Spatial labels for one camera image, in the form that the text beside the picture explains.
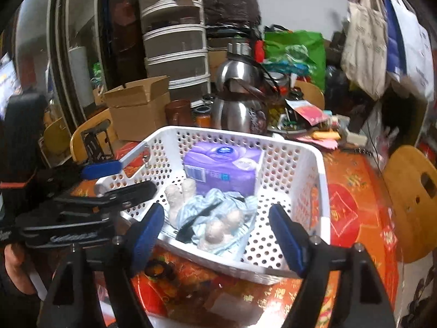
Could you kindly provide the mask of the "person's left hand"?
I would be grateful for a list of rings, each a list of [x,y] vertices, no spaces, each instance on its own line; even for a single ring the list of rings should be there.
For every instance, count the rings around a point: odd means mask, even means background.
[[[25,252],[19,244],[8,244],[4,248],[5,269],[14,286],[25,295],[36,294],[29,275],[23,269]]]

